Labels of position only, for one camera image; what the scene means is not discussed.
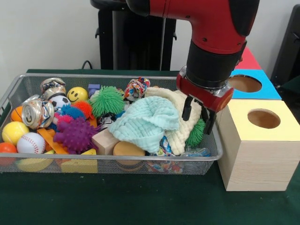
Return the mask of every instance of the white wall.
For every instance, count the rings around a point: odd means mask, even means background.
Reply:
[[[291,11],[300,0],[261,0],[255,23],[247,38],[250,48],[268,76],[271,76]],[[191,25],[177,21],[177,41],[173,45],[171,69],[182,67],[188,56]]]
[[[248,46],[271,75],[293,6],[300,0],[261,0]],[[28,68],[99,67],[94,38],[98,10],[89,0],[0,0],[0,96]],[[178,21],[171,69],[185,65],[191,38],[188,22]]]
[[[89,0],[0,0],[0,96],[29,68],[99,67],[97,27]]]

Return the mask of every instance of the cable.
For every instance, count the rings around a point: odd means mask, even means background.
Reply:
[[[88,63],[88,65],[90,66],[90,69],[93,69],[92,64],[91,64],[90,61],[88,61],[88,60],[86,60],[86,61],[83,63],[81,69],[84,69],[85,64],[87,64],[87,63]]]

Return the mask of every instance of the orange spiky ball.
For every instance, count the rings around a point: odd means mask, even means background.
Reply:
[[[77,109],[80,109],[84,113],[85,118],[88,119],[89,117],[91,117],[93,109],[92,109],[92,106],[88,102],[78,101],[78,102],[75,102],[72,106]]]

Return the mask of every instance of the cream towel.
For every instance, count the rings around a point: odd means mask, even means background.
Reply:
[[[194,128],[195,124],[200,118],[201,106],[193,101],[191,104],[192,111],[190,118],[188,121],[184,121],[181,116],[183,112],[184,102],[187,96],[181,91],[171,91],[165,88],[149,87],[147,88],[145,97],[149,96],[160,96],[163,98],[167,98],[173,103],[173,105],[177,109],[179,116],[179,130],[166,131],[165,136],[168,139],[168,142],[171,146],[171,150],[174,153],[174,155],[177,156],[184,153],[186,140],[188,139],[189,134],[191,133],[192,129]]]

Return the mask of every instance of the purple spiky ball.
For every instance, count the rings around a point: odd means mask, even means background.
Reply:
[[[90,122],[82,117],[70,123],[62,121],[58,129],[61,133],[56,133],[53,141],[60,142],[67,147],[69,154],[81,154],[91,148],[97,148],[91,139],[99,132],[100,127],[91,126]]]

